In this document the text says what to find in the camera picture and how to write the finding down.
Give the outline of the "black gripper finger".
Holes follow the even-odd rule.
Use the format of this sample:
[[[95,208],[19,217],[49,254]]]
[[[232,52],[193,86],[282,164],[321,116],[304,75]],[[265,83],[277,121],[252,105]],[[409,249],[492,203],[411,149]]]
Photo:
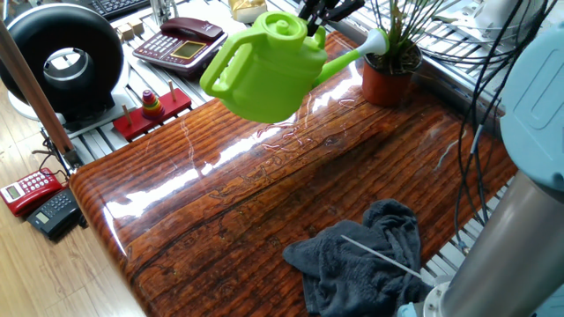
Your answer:
[[[363,7],[364,4],[364,0],[326,0],[323,20],[338,22]]]
[[[324,14],[325,7],[326,5],[324,0],[301,1],[298,17],[306,22],[308,36],[313,36],[319,25],[322,24],[322,16]]]

